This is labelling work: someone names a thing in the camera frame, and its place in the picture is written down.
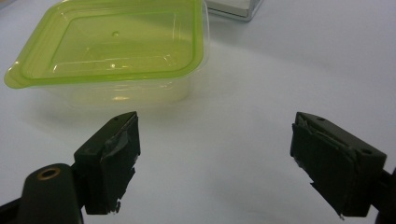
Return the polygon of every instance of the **plastic container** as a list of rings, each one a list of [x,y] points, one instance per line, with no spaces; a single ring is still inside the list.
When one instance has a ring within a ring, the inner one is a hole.
[[[169,102],[207,60],[201,0],[68,0],[51,7],[5,76],[71,105]]]

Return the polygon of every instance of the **screw hole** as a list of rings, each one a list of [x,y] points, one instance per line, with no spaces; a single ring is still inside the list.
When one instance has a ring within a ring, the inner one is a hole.
[[[61,169],[58,167],[51,167],[48,169],[43,170],[37,175],[37,179],[39,180],[48,180],[52,179],[53,177],[57,176],[61,172]]]

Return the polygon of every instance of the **white table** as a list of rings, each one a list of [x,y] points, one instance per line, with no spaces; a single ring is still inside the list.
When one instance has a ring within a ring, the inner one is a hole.
[[[17,0],[0,11],[0,74],[56,0]],[[290,157],[297,111],[320,115],[388,154],[396,166],[396,3],[265,0],[253,21],[210,16],[208,72],[170,105],[131,108],[142,155],[115,216],[85,223],[345,222]],[[87,112],[36,89],[0,83],[0,203],[24,178],[73,153],[126,112]]]

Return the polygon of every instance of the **green lid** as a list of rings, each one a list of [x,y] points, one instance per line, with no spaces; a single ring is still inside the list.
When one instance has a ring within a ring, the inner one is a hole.
[[[5,76],[11,88],[183,77],[203,59],[201,0],[66,0]]]

